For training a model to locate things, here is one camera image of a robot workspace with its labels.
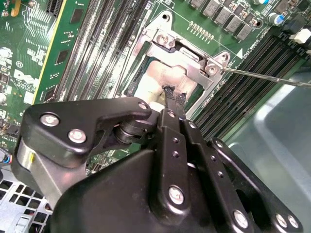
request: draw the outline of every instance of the screw head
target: screw head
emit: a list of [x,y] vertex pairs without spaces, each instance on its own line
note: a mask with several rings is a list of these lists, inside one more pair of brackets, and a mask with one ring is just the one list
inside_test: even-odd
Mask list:
[[169,189],[169,196],[172,200],[177,205],[180,205],[184,202],[184,195],[181,192],[181,190],[175,186],[171,186]]
[[223,148],[223,145],[219,141],[216,141],[216,145],[220,148]]
[[281,227],[287,228],[287,223],[286,223],[285,219],[282,217],[282,215],[276,214],[276,219],[277,219],[277,221]]
[[242,228],[247,228],[248,227],[248,222],[246,217],[244,216],[244,214],[239,211],[239,210],[235,210],[233,212],[234,218],[236,220],[236,222],[238,223],[238,225]]
[[217,73],[217,67],[215,65],[208,65],[206,68],[205,68],[205,71],[208,75],[214,75]]
[[68,138],[75,143],[84,143],[86,141],[86,134],[79,129],[73,129],[69,132]]
[[40,117],[40,121],[42,124],[46,125],[46,126],[56,126],[59,124],[59,119],[52,115],[52,114],[45,114],[42,117]]
[[295,227],[295,228],[298,228],[298,227],[299,227],[298,222],[294,219],[293,216],[288,215],[287,218],[288,218],[290,224],[291,224],[293,227]]
[[169,37],[167,35],[160,34],[156,37],[156,41],[160,45],[166,45],[169,41]]
[[191,121],[189,121],[189,125],[190,125],[190,127],[193,128],[193,129],[196,128],[196,125],[195,125],[193,122],[191,122]]

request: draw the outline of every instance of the dimm slot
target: dimm slot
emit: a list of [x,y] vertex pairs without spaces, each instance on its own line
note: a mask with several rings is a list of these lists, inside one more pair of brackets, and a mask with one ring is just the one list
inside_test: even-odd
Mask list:
[[[82,26],[80,28],[80,32],[79,32],[79,35],[77,36],[77,39],[76,39],[76,42],[74,43],[74,47],[73,47],[73,50],[72,50],[72,53],[70,55],[70,58],[67,62],[67,66],[66,66],[66,69],[65,69],[65,72],[62,76],[62,79],[60,81],[60,84],[58,86],[58,89],[57,89],[57,96],[58,97],[61,97],[66,89],[66,86],[67,86],[67,82],[69,81],[69,74],[71,73],[72,69],[73,69],[73,66],[75,64],[75,61],[77,59],[77,56],[79,54],[79,50],[81,50],[81,46],[82,45],[82,42],[83,40],[85,39],[85,37],[87,37],[88,35],[86,35],[86,29],[87,27],[89,26],[89,22],[91,20],[91,17],[92,15],[94,14],[94,11],[96,9],[96,3],[98,1],[96,0],[92,0],[87,8],[87,12],[86,12],[86,15],[84,17],[84,21],[82,23]],[[91,29],[90,29],[90,32],[92,33],[94,31],[94,28],[95,28],[95,24],[91,24]]]
[[104,28],[104,25],[108,20],[109,13],[113,7],[113,3],[114,3],[113,0],[106,1],[105,4],[101,8],[101,11],[100,11],[101,17],[97,20],[96,27],[95,27],[96,30],[92,34],[92,37],[87,44],[86,52],[83,56],[81,56],[81,59],[78,63],[78,66],[77,66],[75,72],[73,73],[74,83],[73,83],[73,85],[70,86],[69,95],[67,97],[67,100],[74,100],[78,86],[80,85],[82,77],[84,76],[84,74],[86,72],[87,66],[89,65],[90,57],[93,54],[93,50],[96,46],[96,41],[98,41],[98,39],[102,33],[102,30]]
[[81,96],[85,96],[87,93],[87,90],[89,90],[96,77],[97,74],[105,60],[106,54],[111,46],[111,44],[114,42],[116,35],[118,34],[124,20],[126,19],[127,16],[127,12],[129,10],[131,1],[120,1],[121,4],[119,4],[118,8],[117,8],[117,16],[116,16],[116,20],[113,22],[112,27],[111,27],[111,31],[107,36],[107,41],[104,41],[102,44],[102,50],[99,54],[99,57],[96,58],[97,62],[95,64],[95,67],[92,69],[91,72],[88,73],[87,78],[86,78],[86,84],[84,85],[84,88],[82,89],[81,95],[79,97],[79,99],[81,99]]
[[124,37],[122,38],[122,40],[118,43],[118,50],[115,50],[116,54],[115,54],[115,59],[113,59],[112,64],[110,64],[108,67],[108,72],[106,73],[105,77],[103,78],[103,83],[99,85],[99,89],[96,92],[94,98],[98,99],[101,97],[101,95],[103,94],[105,87],[107,85],[107,83],[109,82],[112,74],[113,74],[113,69],[114,67],[117,65],[125,47],[127,46],[127,43],[131,37],[131,35],[133,34],[133,31],[138,23],[138,20],[140,19],[140,17],[142,16],[145,7],[147,5],[148,1],[147,0],[141,0],[139,1],[139,3],[137,3],[137,6],[135,7],[135,11],[132,14],[132,18],[129,20],[129,27],[127,28],[127,30],[124,33]]

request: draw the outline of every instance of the black tool arm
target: black tool arm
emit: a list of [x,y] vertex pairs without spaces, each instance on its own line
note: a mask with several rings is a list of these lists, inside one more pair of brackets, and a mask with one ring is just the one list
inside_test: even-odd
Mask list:
[[[132,142],[143,149],[86,177],[89,156]],[[52,233],[303,232],[221,140],[204,141],[173,95],[161,113],[134,97],[32,106],[14,157],[16,177],[50,201]]]

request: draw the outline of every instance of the silver metal surface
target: silver metal surface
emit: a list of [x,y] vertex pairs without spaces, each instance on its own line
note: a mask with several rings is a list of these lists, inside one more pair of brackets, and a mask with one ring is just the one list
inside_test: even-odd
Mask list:
[[280,214],[276,214],[277,222],[280,224],[281,227],[287,228],[287,222]]
[[236,222],[239,224],[240,227],[242,228],[248,227],[247,219],[245,218],[244,214],[241,211],[235,210],[233,212],[233,215],[234,215]]
[[35,153],[25,145],[23,139],[18,148],[17,159],[31,172],[52,208],[69,187],[86,177],[85,164],[78,168],[59,166],[45,156]]
[[169,188],[169,196],[172,202],[174,202],[177,205],[181,205],[184,202],[184,195],[182,191],[175,186],[171,186]]
[[281,84],[287,84],[287,85],[291,85],[291,86],[300,86],[300,87],[305,87],[305,88],[311,88],[311,84],[309,84],[309,83],[296,82],[296,81],[293,81],[293,80],[286,80],[286,79],[276,78],[276,77],[269,76],[269,75],[256,74],[256,73],[252,73],[252,72],[247,72],[247,71],[237,70],[237,69],[231,69],[231,68],[227,68],[227,67],[224,67],[223,70],[225,70],[227,72],[231,72],[231,73],[246,75],[246,76],[249,76],[249,77],[265,79],[265,80],[269,80],[269,81],[272,81],[272,82],[275,82],[275,83],[281,83]]
[[193,129],[196,128],[196,125],[195,125],[193,122],[191,122],[191,121],[189,121],[189,125],[190,125],[190,127],[193,128]]
[[43,233],[48,217],[52,214],[46,208],[48,201],[18,181],[9,166],[2,167],[0,172],[3,173],[3,180],[0,179],[0,232],[28,233],[35,230]]
[[288,218],[290,224],[291,224],[293,227],[295,227],[295,228],[298,228],[298,227],[299,227],[297,221],[294,219],[293,216],[288,215],[287,218]]
[[52,114],[45,114],[40,118],[40,121],[42,124],[46,125],[46,126],[56,126],[59,124],[59,119],[52,115]]
[[68,138],[75,143],[84,143],[86,141],[86,134],[79,129],[73,129],[68,133]]
[[[304,83],[310,79],[311,72],[291,77]],[[306,233],[311,232],[310,100],[309,89],[284,85],[225,140],[295,214]]]

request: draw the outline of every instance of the hole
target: hole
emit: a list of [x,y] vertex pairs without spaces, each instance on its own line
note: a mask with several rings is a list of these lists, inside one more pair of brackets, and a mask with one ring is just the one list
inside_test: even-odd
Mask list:
[[52,208],[51,208],[50,204],[48,204],[48,203],[45,204],[44,209],[52,211]]
[[224,174],[223,174],[221,171],[217,172],[217,175],[218,175],[220,178],[223,178],[223,177],[224,177]]
[[24,186],[20,184],[20,185],[17,187],[17,189],[16,189],[15,192],[20,193],[20,192],[22,191],[23,188],[24,188]]
[[34,215],[34,213],[35,212],[33,210],[30,210],[30,209],[26,209],[24,212],[25,215]]
[[35,199],[32,199],[28,205],[29,208],[33,208],[33,209],[36,209],[39,207],[39,204],[40,204],[40,201],[39,200],[35,200]]
[[30,188],[30,187],[26,187],[25,189],[24,189],[24,192],[23,192],[23,194],[25,194],[25,195],[27,195],[27,196],[31,196],[32,194],[33,194],[33,190]]
[[47,214],[38,212],[38,213],[36,214],[36,216],[35,216],[34,221],[35,221],[35,222],[44,223],[44,220],[45,220],[46,216],[47,216]]
[[2,198],[4,197],[5,194],[6,194],[6,192],[0,190],[0,200],[2,200]]
[[173,118],[175,118],[175,114],[173,113],[173,112],[171,112],[171,111],[168,111],[167,112],[167,114],[170,116],[170,117],[173,117]]
[[2,183],[0,184],[0,188],[3,189],[9,189],[12,186],[12,182],[10,181],[2,181]]
[[9,202],[14,202],[17,198],[17,194],[14,194],[11,199],[9,200]]
[[155,136],[154,133],[147,133],[146,135],[148,140],[153,139],[153,137]]
[[242,205],[245,209],[245,211],[249,214],[251,212],[251,203],[248,199],[248,197],[246,196],[246,194],[242,191],[242,190],[239,190],[237,189],[236,190],[241,202],[242,202]]
[[174,152],[173,152],[173,156],[174,156],[175,158],[179,158],[178,152],[174,151]]
[[177,137],[175,137],[175,138],[173,139],[173,142],[177,144],[177,143],[180,142],[180,140],[179,140]]
[[139,103],[138,103],[138,106],[139,106],[140,108],[144,109],[144,110],[146,110],[146,109],[148,108],[148,107],[146,106],[146,104],[143,103],[143,102],[139,102]]
[[34,197],[35,198],[39,198],[39,199],[43,198],[43,196],[41,194],[37,193],[37,192],[34,194]]
[[24,197],[24,196],[20,196],[19,199],[17,200],[16,204],[26,206],[28,201],[29,201],[29,198]]
[[31,224],[28,232],[29,233],[38,233],[38,232],[40,232],[40,230],[41,230],[41,225],[33,223],[33,224]]

